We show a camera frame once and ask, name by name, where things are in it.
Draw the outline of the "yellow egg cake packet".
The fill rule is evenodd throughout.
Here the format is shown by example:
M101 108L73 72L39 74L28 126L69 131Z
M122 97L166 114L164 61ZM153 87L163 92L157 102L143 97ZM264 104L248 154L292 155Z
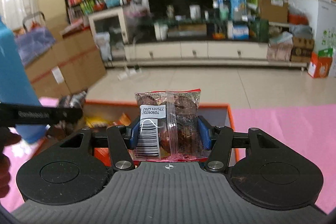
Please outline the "yellow egg cake packet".
M110 127L113 124L112 121L101 117L86 117L85 118L85 125L90 128L103 128L103 127Z

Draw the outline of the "clear orange bread packet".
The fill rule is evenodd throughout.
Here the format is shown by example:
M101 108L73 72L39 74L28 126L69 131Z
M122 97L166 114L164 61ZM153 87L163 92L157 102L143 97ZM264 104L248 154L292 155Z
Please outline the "clear orange bread packet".
M118 126L118 125L129 126L131 124L131 119L129 118L129 116L127 114L122 113L120 118L118 118L118 120L114 121L113 124L115 126Z

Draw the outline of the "clear dark jujube packet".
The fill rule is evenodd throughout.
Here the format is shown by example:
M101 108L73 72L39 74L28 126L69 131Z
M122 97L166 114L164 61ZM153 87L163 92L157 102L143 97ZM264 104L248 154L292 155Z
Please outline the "clear dark jujube packet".
M141 161L207 157L211 141L199 125L200 97L200 89L137 93L139 121L131 134L132 157Z

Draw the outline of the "blue thermos jug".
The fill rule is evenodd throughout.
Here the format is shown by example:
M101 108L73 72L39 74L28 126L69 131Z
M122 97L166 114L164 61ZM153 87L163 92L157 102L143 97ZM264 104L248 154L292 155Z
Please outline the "blue thermos jug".
M1 102L41 106L22 64L15 37L1 23Z

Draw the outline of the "orange cardboard box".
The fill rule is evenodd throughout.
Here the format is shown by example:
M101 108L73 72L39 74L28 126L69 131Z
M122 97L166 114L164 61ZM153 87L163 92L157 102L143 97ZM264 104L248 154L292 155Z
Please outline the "orange cardboard box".
M59 99L41 97L40 102L43 106L57 106ZM122 101L99 101L87 100L83 107L85 116L96 116L110 121L116 122L122 113L125 113L130 119L135 119L138 115L139 109L136 102L122 102ZM228 126L234 129L234 120L232 116L231 107L227 103L200 103L198 114L204 118L212 126ZM39 141L38 148L35 150L33 156L38 155L48 147L55 144L54 140L44 138ZM237 148L232 149L229 166L233 166L239 160L239 151Z

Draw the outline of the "large cardboard boxes stack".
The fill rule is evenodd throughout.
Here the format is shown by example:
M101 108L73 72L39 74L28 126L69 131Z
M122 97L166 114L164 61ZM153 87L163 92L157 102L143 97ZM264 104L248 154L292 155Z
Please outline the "large cardboard boxes stack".
M61 35L68 23L60 18L47 22L56 43L25 68L26 75L40 97L60 98L88 89L106 75L106 69L91 29Z

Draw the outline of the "pink flowered tablecloth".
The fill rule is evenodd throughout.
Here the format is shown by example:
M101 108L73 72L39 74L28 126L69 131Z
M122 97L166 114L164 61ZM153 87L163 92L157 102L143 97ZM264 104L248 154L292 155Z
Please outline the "pink flowered tablecloth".
M335 208L335 104L236 109L232 111L232 116L236 131L247 132L251 127L258 127L314 162L324 179L316 205L326 213ZM38 145L21 141L5 149L5 155L11 161L12 178L10 192L1 199L1 205L9 212L23 203L15 176L18 169L32 158Z

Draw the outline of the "white power strip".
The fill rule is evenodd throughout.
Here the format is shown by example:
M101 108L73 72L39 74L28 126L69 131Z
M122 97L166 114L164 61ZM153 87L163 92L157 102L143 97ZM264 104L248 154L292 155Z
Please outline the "white power strip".
M135 68L125 68L117 77L119 81L124 81L134 76L140 75L142 70Z

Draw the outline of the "white glass door cabinet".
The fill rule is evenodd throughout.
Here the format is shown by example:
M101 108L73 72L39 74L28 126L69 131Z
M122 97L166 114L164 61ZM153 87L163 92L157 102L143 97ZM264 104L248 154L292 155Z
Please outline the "white glass door cabinet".
M126 59L124 45L129 42L122 7L94 12L88 16L90 29L104 62Z

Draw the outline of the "white tv cabinet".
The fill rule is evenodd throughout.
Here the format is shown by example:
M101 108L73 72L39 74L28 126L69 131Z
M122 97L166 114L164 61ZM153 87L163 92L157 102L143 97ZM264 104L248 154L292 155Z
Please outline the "white tv cabinet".
M124 45L117 57L104 65L107 68L134 65L307 68L307 62L267 59L268 48L267 43L237 40L136 41Z

